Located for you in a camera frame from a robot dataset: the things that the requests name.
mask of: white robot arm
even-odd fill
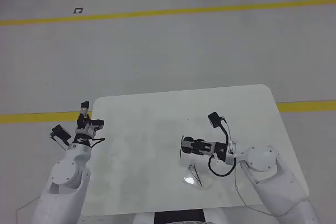
[[[77,223],[90,181],[90,170],[86,168],[86,163],[91,158],[91,149],[95,144],[91,146],[89,140],[95,140],[96,131],[102,129],[103,125],[102,120],[90,119],[88,102],[84,102],[77,119],[76,136],[71,144],[67,142],[71,136],[60,125],[53,129],[52,138],[59,137],[68,148],[65,157],[51,170],[36,206],[33,224]]]
[[[59,137],[67,146],[64,159],[52,168],[50,178],[41,194],[32,224],[76,224],[85,200],[90,170],[86,163],[91,157],[92,147],[89,140],[94,139],[97,130],[102,129],[102,120],[91,120],[88,115],[88,102],[81,105],[77,120],[76,136],[71,137],[59,125],[53,129],[52,138]],[[224,117],[217,113],[208,116],[214,128],[220,127],[226,135],[226,143],[206,142],[185,137],[181,142],[183,153],[208,155],[209,169],[217,176],[227,176],[240,164],[251,181],[260,199],[280,224],[318,224],[316,212],[298,183],[297,179],[282,161],[280,155],[271,147],[250,147],[244,152],[233,153],[235,142],[221,125]],[[217,157],[232,169],[226,174],[217,174],[211,167],[211,159]],[[257,180],[250,170],[264,172],[277,166],[277,173],[265,180]]]
[[[236,143],[230,138],[216,112],[208,116],[213,128],[220,127],[226,135],[226,143],[207,142],[203,139],[194,140],[185,137],[181,142],[183,153],[208,155],[209,169],[216,176],[224,177],[232,173],[236,164],[240,164],[244,173],[266,206],[268,211],[280,224],[318,224],[319,219],[314,207],[308,200],[298,180],[281,159],[280,154],[272,147],[250,147],[244,152],[234,153]],[[232,169],[226,174],[217,174],[211,168],[211,160],[217,158],[231,165]],[[265,180],[257,180],[251,170],[265,172],[277,166],[277,172]]]

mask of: transparent plastic bag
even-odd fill
[[[188,169],[183,177],[183,182],[190,186],[205,190],[209,189],[213,185],[214,178],[211,175],[207,175],[204,172],[199,172],[195,164],[189,165]]]

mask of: table surface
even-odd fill
[[[179,162],[183,135],[225,141],[221,130],[213,129],[207,118],[214,111],[226,118],[237,151],[253,145],[272,145],[309,194],[267,86],[110,96],[94,103],[92,117],[105,121],[96,138],[106,140],[93,148],[87,163],[91,180],[82,214],[103,216],[242,206],[234,190],[233,175],[214,179],[213,185],[205,190],[182,181],[187,171]],[[259,178],[269,176],[271,172],[258,175]],[[239,166],[236,180],[247,204],[262,203]]]

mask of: yellow floor stripe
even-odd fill
[[[216,6],[216,7],[205,7],[205,8],[178,8],[178,9],[173,9],[173,10],[155,10],[155,11],[103,14],[103,15],[69,16],[69,17],[58,17],[58,18],[34,18],[34,19],[28,19],[28,20],[5,20],[5,21],[0,21],[0,26],[24,25],[24,24],[47,24],[47,23],[59,23],[59,22],[77,22],[77,21],[87,21],[87,20],[113,20],[113,19],[118,19],[118,18],[192,14],[192,13],[203,13],[203,12],[263,10],[263,9],[272,9],[272,8],[318,6],[318,5],[325,5],[325,4],[336,4],[336,0],[309,0],[309,1],[298,1],[298,2],[276,2],[276,3],[262,3],[262,4],[243,4],[243,5],[236,5],[236,6]]]
[[[280,113],[299,113],[312,111],[336,110],[336,100],[307,101],[307,102],[280,102],[277,103]]]
[[[336,110],[336,100],[279,102],[280,113],[301,113],[312,111]],[[42,114],[5,114],[0,115],[0,124],[36,123],[36,122],[73,122],[77,120],[78,112],[58,112]]]

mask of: floor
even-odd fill
[[[72,17],[76,7],[107,15],[268,2],[283,1],[2,0],[0,21],[28,21],[0,26],[0,114],[77,111],[101,96],[257,83],[276,102],[336,100],[336,5],[32,23]],[[336,111],[281,116],[321,223],[336,223]],[[63,156],[48,138],[57,123],[75,128],[0,124],[0,223],[15,223],[15,210],[40,195]],[[18,222],[30,223],[34,208],[21,209]],[[225,212],[232,223],[276,223],[243,207]],[[132,215],[103,219],[129,223]]]

